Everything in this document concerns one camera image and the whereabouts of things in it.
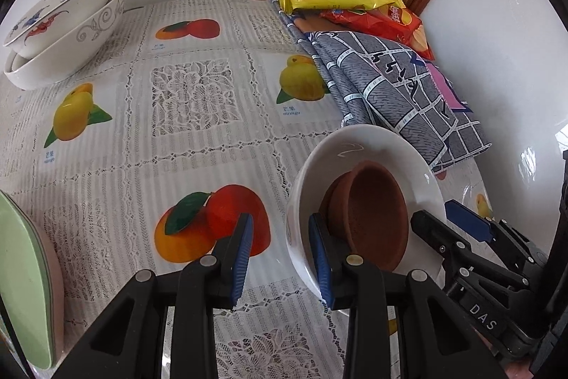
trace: white dish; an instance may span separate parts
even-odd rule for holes
[[[90,17],[108,0],[41,0],[10,30],[5,46],[32,59]]]
[[[4,74],[22,90],[33,90],[67,79],[100,49],[120,23],[124,0],[110,0],[102,9],[31,60],[10,52]]]
[[[377,126],[357,124],[336,130],[310,154],[300,169],[286,209],[286,244],[300,279],[321,297],[308,239],[308,219],[317,212],[329,185],[359,162],[369,159],[386,167],[400,186],[408,219],[425,209],[446,222],[444,199],[434,174],[424,158],[401,136]],[[410,229],[404,256],[395,269],[407,274],[415,268],[433,280],[442,258]]]

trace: blue checkered cloth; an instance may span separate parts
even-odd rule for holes
[[[313,58],[343,113],[343,125],[374,124],[398,133],[441,172],[491,144],[463,102],[451,109],[438,90],[435,65],[388,39],[350,31],[307,36],[272,0],[288,31]]]

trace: blue and white porcelain bowl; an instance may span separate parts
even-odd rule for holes
[[[102,9],[31,60],[11,51],[4,74],[22,90],[38,89],[67,79],[95,56],[119,25],[123,12],[124,0],[109,0]]]
[[[10,30],[4,41],[30,60],[66,35],[108,0],[41,0]]]

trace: clay pot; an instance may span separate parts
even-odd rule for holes
[[[381,270],[397,267],[408,242],[408,212],[397,181],[384,166],[357,164],[332,183],[320,210],[326,206],[330,234]]]

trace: lace tablecloth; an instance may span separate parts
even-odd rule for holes
[[[219,25],[217,36],[157,34],[203,18]],[[66,351],[137,270],[184,266],[155,249],[166,210],[194,191],[235,183],[261,198],[272,242],[251,258],[236,310],[215,315],[219,377],[342,376],[348,319],[298,279],[283,226],[298,170],[342,115],[330,95],[277,103],[280,72],[294,54],[302,49],[268,1],[178,0],[126,12],[94,59],[62,83],[24,92],[0,77],[0,189],[55,246]],[[80,135],[58,140],[54,112],[81,85],[92,85],[101,112]],[[475,210],[476,196],[486,195],[472,159],[443,176],[446,200]],[[397,362],[393,355],[394,376]],[[166,342],[163,377],[168,372]]]

